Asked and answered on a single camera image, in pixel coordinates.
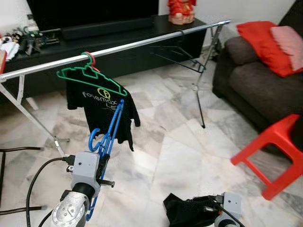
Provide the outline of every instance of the green hanger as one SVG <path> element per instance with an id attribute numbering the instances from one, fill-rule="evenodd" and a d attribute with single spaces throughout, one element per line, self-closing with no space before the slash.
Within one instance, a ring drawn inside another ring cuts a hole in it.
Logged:
<path id="1" fill-rule="evenodd" d="M 95 86 L 95 87 L 98 87 L 98 88 L 101 88 L 101 89 L 104 89 L 106 91 L 110 91 L 110 92 L 113 92 L 113 93 L 116 93 L 116 94 L 119 94 L 119 95 L 122 95 L 122 96 L 127 96 L 127 91 L 125 91 L 124 89 L 121 91 L 121 86 L 119 84 L 117 84 L 115 81 L 113 81 L 112 79 L 109 79 L 107 78 L 105 75 L 103 75 L 102 73 L 99 72 L 98 69 L 96 69 L 94 67 L 95 63 L 96 63 L 96 60 L 95 58 L 89 53 L 89 52 L 83 52 L 82 54 L 85 54 L 89 57 L 89 62 L 84 66 L 84 67 L 74 67 L 74 68 L 65 68 L 65 69 L 62 69 L 60 71 L 57 71 L 57 76 L 59 78 L 62 78 L 62 79 L 68 79 L 68 80 L 72 80 L 72 81 L 76 81 L 76 82 L 79 82 L 79 83 L 83 83 L 83 84 L 88 84 L 88 85 L 92 85 L 92 86 Z M 91 75 L 88 75 L 85 73 L 85 70 L 87 69 L 91 69 L 91 71 L 95 74 L 94 76 L 91 76 Z M 94 79 L 98 79 L 99 78 L 99 75 L 100 76 L 103 76 L 104 79 L 106 79 L 107 81 L 109 82 L 112 82 L 113 84 L 115 84 L 117 87 L 118 87 L 118 91 L 114 91 L 114 90 L 111 90 L 109 88 L 106 88 L 106 87 L 102 87 L 102 86 L 99 86 L 99 85 L 96 85 L 96 84 L 91 84 L 91 83 L 88 83 L 88 82 L 85 82 L 85 81 L 82 81 L 82 80 L 78 80 L 78 79 L 73 79 L 73 78 L 69 78 L 67 77 L 67 75 L 65 74 L 67 71 L 76 71 L 76 70 L 82 70 L 82 74 L 84 76 L 87 76 L 87 77 L 90 77 L 90 78 L 94 78 Z"/>

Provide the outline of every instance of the metal rack pole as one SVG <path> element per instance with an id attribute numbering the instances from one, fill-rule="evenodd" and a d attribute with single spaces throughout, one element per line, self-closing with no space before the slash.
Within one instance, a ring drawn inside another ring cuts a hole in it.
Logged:
<path id="1" fill-rule="evenodd" d="M 159 41 L 163 41 L 166 39 L 171 39 L 174 37 L 178 37 L 181 36 L 183 34 L 190 34 L 193 32 L 198 32 L 198 31 L 202 31 L 208 28 L 212 28 L 212 27 L 217 27 L 217 26 L 224 26 L 226 24 L 230 23 L 230 20 L 226 20 L 226 21 L 221 21 L 218 23 L 214 23 L 214 24 L 209 24 L 209 25 L 202 25 L 199 27 L 194 27 L 194 28 L 190 28 L 190 29 L 186 29 L 184 30 L 182 33 L 181 32 L 174 32 L 174 33 L 170 33 L 167 35 L 161 35 L 155 38 L 151 38 L 151 39 L 146 39 L 146 40 L 142 40 L 142 41 L 138 41 L 138 42 L 134 42 L 134 43 L 130 43 L 130 44 L 125 44 L 125 45 L 121 45 L 121 46 L 116 46 L 116 47 L 112 47 L 109 49 L 105 49 L 105 50 L 101 50 L 101 51 L 96 51 L 91 53 L 94 57 L 100 57 L 100 56 L 104 56 L 107 54 L 111 54 L 111 53 L 116 53 L 116 52 L 120 52 L 120 51 L 125 51 L 128 49 L 132 49 L 135 47 L 140 47 L 140 46 L 144 46 L 144 45 L 148 45 L 148 44 L 152 44 L 155 42 L 159 42 Z M 43 71 L 43 70 L 47 70 L 47 69 L 51 69 L 51 68 L 55 68 L 55 67 L 59 67 L 59 66 L 63 66 L 63 65 L 67 65 L 70 63 L 74 63 L 74 62 L 78 62 L 78 61 L 83 61 L 88 59 L 87 55 L 79 55 L 79 56 L 75 56 L 75 57 L 71 57 L 71 58 L 66 58 L 66 59 L 62 59 L 62 60 L 58 60 L 58 61 L 53 61 L 53 62 L 49 62 L 49 63 L 45 63 L 45 64 L 41 64 L 41 65 L 36 65 L 36 66 L 32 66 L 32 67 L 28 67 L 25 69 L 21 69 L 21 70 L 16 70 L 13 72 L 8 72 L 8 73 L 4 73 L 2 75 L 0 75 L 0 91 L 37 127 L 39 127 L 42 131 L 44 131 L 44 133 L 46 133 L 47 136 L 49 136 L 56 144 L 56 148 L 58 149 L 58 151 L 60 152 L 60 154 L 62 156 L 64 156 L 64 153 L 60 147 L 59 144 L 59 139 L 57 139 L 53 134 L 51 134 L 51 132 L 44 126 L 42 125 L 29 111 L 27 111 L 22 105 L 21 105 L 21 98 L 23 96 L 23 83 L 24 80 L 22 80 L 22 82 L 19 83 L 19 92 L 18 92 L 18 98 L 15 99 L 10 92 L 1 84 L 5 81 L 7 81 L 8 79 L 11 78 L 16 78 L 16 77 L 23 77 L 26 76 L 27 74 L 30 73 L 34 73 L 34 72 L 39 72 L 39 71 Z"/>
<path id="2" fill-rule="evenodd" d="M 204 71 L 206 70 L 206 65 L 207 65 L 207 63 L 208 63 L 208 61 L 209 61 L 209 59 L 210 59 L 210 57 L 213 53 L 214 47 L 215 47 L 215 45 L 217 44 L 217 42 L 219 40 L 219 34 L 222 31 L 222 27 L 223 27 L 223 25 L 219 25 L 217 27 L 217 30 L 216 30 L 215 34 L 213 33 L 213 29 L 211 29 L 212 42 L 209 46 L 206 58 L 204 59 L 204 62 L 203 62 L 204 67 L 202 68 L 202 71 L 200 72 L 200 75 L 199 75 L 198 80 L 196 82 L 196 97 L 197 97 L 198 107 L 199 107 L 199 111 L 200 111 L 201 127 L 204 128 L 204 129 L 205 129 L 205 123 L 204 123 L 202 107 L 201 107 L 201 102 L 200 102 L 200 97 L 199 97 L 199 91 L 200 91 L 199 82 L 202 78 L 202 75 L 203 75 Z"/>

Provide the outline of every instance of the television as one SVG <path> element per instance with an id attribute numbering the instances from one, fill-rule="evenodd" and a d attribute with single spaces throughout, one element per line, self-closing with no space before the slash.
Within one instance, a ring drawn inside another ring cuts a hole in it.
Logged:
<path id="1" fill-rule="evenodd" d="M 27 0 L 41 31 L 151 18 L 159 0 Z"/>

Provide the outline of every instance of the rack leg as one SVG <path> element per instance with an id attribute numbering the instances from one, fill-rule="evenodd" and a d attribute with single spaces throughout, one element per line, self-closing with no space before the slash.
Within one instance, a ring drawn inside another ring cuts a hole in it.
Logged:
<path id="1" fill-rule="evenodd" d="M 204 63 L 203 63 L 203 66 L 204 66 L 204 67 L 202 68 L 202 71 L 201 71 L 201 73 L 200 73 L 200 75 L 199 75 L 199 77 L 198 77 L 198 80 L 197 80 L 197 82 L 196 82 L 196 96 L 197 96 L 197 102 L 198 102 L 199 111 L 200 111 L 200 116 L 201 116 L 201 122 L 202 122 L 202 123 L 201 123 L 201 126 L 202 126 L 202 128 L 204 128 L 204 129 L 205 129 L 205 123 L 204 123 L 204 119 L 203 119 L 202 108 L 201 108 L 200 98 L 199 98 L 199 91 L 200 91 L 199 82 L 200 82 L 200 80 L 201 80 L 201 78 L 202 78 L 202 75 L 203 75 L 203 73 L 204 73 L 204 70 L 206 69 L 206 65 L 207 65 L 207 63 L 208 63 L 208 61 L 209 61 L 209 59 L 210 59 L 210 57 L 211 57 L 211 54 L 212 54 L 213 49 L 214 49 L 214 46 L 215 46 L 216 43 L 218 42 L 219 34 L 221 33 L 222 27 L 223 27 L 223 25 L 219 25 L 219 26 L 217 27 L 217 30 L 216 30 L 216 32 L 215 32 L 214 35 L 213 35 L 213 28 L 211 28 L 211 32 L 212 32 L 212 43 L 211 43 L 211 45 L 210 45 L 210 47 L 209 47 L 209 50 L 208 50 L 208 52 L 207 52 L 207 56 L 206 56 L 205 61 L 204 61 Z"/>
<path id="2" fill-rule="evenodd" d="M 66 139 L 61 139 L 61 138 L 57 138 L 59 140 L 59 142 L 70 142 L 71 139 L 70 138 L 66 138 Z"/>
<path id="3" fill-rule="evenodd" d="M 58 142 L 58 139 L 51 134 L 51 132 L 41 123 L 38 119 L 36 119 L 35 116 L 33 116 L 30 112 L 27 111 L 26 108 L 24 108 L 15 98 L 11 95 L 10 92 L 0 83 L 0 91 L 2 94 L 6 96 L 6 98 L 9 99 L 9 101 L 12 102 L 35 126 L 37 126 L 40 130 L 42 130 L 49 138 L 51 138 L 55 145 L 57 150 L 59 151 L 60 155 L 63 157 L 65 156 L 62 148 L 60 147 L 60 144 Z"/>
<path id="4" fill-rule="evenodd" d="M 203 114 L 202 114 L 202 107 L 201 107 L 200 98 L 199 98 L 199 90 L 197 90 L 196 95 L 197 95 L 197 101 L 198 101 L 198 105 L 199 105 L 199 111 L 200 111 L 201 122 L 202 122 L 201 126 L 202 126 L 202 128 L 205 129 L 205 123 L 204 123 L 204 118 L 203 118 Z"/>
<path id="5" fill-rule="evenodd" d="M 27 102 L 30 104 L 30 106 L 33 108 L 33 110 L 38 110 L 39 107 L 36 103 L 36 101 L 34 100 L 34 98 L 30 97 L 30 98 L 26 98 Z"/>

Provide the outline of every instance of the soundbar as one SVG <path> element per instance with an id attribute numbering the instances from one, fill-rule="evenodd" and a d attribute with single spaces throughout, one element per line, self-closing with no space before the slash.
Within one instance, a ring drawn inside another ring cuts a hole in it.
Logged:
<path id="1" fill-rule="evenodd" d="M 65 39 L 78 39 L 89 36 L 105 35 L 110 33 L 135 30 L 138 28 L 151 27 L 153 18 L 140 18 L 124 21 L 105 22 L 101 24 L 89 24 L 62 28 L 62 35 Z"/>

